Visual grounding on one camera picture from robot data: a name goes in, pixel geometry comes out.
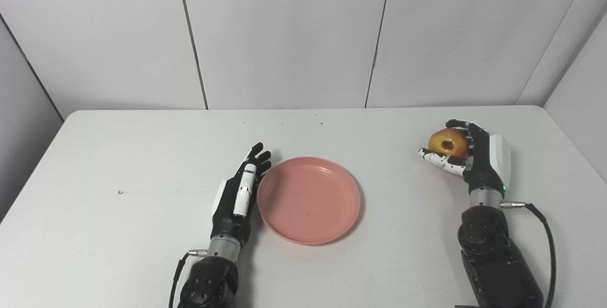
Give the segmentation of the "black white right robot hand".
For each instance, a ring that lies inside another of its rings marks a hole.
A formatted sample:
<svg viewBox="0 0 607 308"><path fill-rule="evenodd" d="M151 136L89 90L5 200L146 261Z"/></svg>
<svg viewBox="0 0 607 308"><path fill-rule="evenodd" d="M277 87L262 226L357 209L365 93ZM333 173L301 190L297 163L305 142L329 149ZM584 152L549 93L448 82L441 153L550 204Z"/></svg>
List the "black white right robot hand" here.
<svg viewBox="0 0 607 308"><path fill-rule="evenodd" d="M492 135L476 122L451 119L446 128L461 133L471 149L467 157L421 148L418 150L425 161L447 172L461 176L473 190L495 190L502 198L510 185L512 156L510 146L503 135Z"/></svg>

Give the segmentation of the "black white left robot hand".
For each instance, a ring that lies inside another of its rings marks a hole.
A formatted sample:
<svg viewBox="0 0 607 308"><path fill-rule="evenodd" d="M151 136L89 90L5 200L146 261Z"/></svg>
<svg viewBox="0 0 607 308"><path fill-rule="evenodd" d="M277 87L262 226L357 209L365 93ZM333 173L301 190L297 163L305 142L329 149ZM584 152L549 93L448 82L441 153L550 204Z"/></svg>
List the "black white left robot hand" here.
<svg viewBox="0 0 607 308"><path fill-rule="evenodd" d="M271 151L258 142L240 164L238 170L220 187L219 201L212 216L211 237L232 237L240 247L251 235L251 211L256 202L258 186L270 170Z"/></svg>

